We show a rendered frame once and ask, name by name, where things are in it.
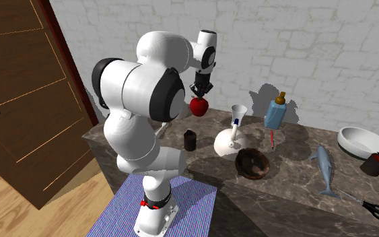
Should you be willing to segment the black handled scissors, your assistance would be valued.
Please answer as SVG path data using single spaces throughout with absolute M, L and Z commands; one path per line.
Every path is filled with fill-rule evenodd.
M 358 203 L 360 203 L 362 207 L 367 209 L 376 219 L 379 220 L 379 205 L 358 199 L 357 197 L 355 197 L 355 196 L 353 196 L 353 195 L 351 195 L 351 194 L 349 194 L 349 193 L 347 193 L 347 192 L 345 192 L 345 191 L 343 191 L 337 187 L 336 187 L 336 189 L 338 191 L 342 192 L 343 194 L 347 195 L 348 197 L 352 198 L 353 200 L 357 201 Z

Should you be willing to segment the red apple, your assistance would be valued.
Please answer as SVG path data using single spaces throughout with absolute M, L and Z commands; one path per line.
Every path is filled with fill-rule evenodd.
M 209 103 L 204 98 L 193 96 L 189 108 L 194 116 L 204 116 L 209 108 Z

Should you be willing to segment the grey fish figure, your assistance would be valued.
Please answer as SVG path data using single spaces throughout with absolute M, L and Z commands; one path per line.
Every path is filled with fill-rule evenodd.
M 319 195 L 327 195 L 330 197 L 335 197 L 340 199 L 340 197 L 335 194 L 331 189 L 331 181 L 332 181 L 332 163 L 331 159 L 329 158 L 329 154 L 327 153 L 326 149 L 319 144 L 317 150 L 310 155 L 308 158 L 309 160 L 313 160 L 317 158 L 318 159 L 318 166 L 320 168 L 320 172 L 322 174 L 322 177 L 324 179 L 326 188 L 325 190 L 320 191 Z

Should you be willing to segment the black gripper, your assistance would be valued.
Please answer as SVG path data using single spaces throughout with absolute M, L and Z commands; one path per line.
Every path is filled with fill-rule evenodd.
M 195 82 L 190 85 L 190 89 L 197 98 L 201 98 L 200 91 L 202 91 L 203 97 L 213 88 L 213 84 L 210 82 L 210 77 L 210 73 L 195 72 Z

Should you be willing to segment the brown wooden door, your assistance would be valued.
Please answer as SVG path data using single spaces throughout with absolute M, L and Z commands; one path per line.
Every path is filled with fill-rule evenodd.
M 0 177 L 44 207 L 92 159 L 98 119 L 49 0 L 0 0 Z

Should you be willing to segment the white vase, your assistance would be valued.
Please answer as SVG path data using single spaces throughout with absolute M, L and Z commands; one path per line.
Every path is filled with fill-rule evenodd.
M 241 149 L 248 148 L 250 142 L 245 134 L 239 130 L 240 123 L 243 119 L 243 116 L 247 112 L 247 107 L 241 104 L 235 104 L 232 106 L 232 122 L 233 125 L 234 119 L 239 119 L 238 130 L 235 138 L 234 148 L 230 148 L 228 143 L 230 141 L 230 135 L 232 132 L 232 127 L 230 129 L 224 129 L 215 138 L 214 141 L 214 150 L 218 156 L 225 160 L 234 161 L 238 152 Z

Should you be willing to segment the small black cylinder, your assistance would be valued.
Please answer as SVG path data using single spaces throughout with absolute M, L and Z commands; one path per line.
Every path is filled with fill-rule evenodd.
M 186 151 L 195 151 L 197 148 L 197 134 L 192 130 L 184 133 L 184 148 Z

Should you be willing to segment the blue bottle with brown cap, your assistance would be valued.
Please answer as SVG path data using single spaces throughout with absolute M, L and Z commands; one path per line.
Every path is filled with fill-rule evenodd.
M 269 104 L 265 117 L 265 127 L 274 130 L 278 129 L 286 110 L 287 106 L 285 103 L 285 92 L 281 92 L 280 95 Z

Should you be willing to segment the purple striped robot stand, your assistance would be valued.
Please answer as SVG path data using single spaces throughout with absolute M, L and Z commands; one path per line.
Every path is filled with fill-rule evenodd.
M 129 175 L 86 237 L 138 237 L 142 183 L 142 176 Z M 170 184 L 179 210 L 164 237 L 208 237 L 217 188 L 183 176 Z

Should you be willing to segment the dark cup with red inside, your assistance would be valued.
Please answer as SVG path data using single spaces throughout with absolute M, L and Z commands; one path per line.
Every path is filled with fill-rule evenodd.
M 369 176 L 379 176 L 379 152 L 373 153 L 360 166 L 360 169 Z

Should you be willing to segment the white bowl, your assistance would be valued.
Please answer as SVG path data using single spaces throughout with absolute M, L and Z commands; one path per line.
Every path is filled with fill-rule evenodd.
M 358 127 L 343 127 L 337 135 L 338 144 L 350 154 L 367 159 L 379 153 L 379 135 Z

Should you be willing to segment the dark brown wooden bowl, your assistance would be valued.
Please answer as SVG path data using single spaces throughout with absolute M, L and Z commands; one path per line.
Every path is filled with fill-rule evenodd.
M 249 180 L 259 180 L 270 171 L 267 157 L 254 148 L 241 149 L 235 159 L 238 175 Z

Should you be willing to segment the white pen with blue cap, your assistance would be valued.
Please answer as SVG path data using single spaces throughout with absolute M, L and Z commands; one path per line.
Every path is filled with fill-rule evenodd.
M 235 138 L 236 138 L 236 134 L 237 134 L 237 130 L 238 130 L 238 123 L 239 123 L 239 119 L 235 118 L 234 122 L 233 122 L 233 125 L 232 125 L 232 132 L 231 132 L 231 135 L 230 135 L 230 141 L 228 143 L 228 146 L 230 148 L 234 148 Z

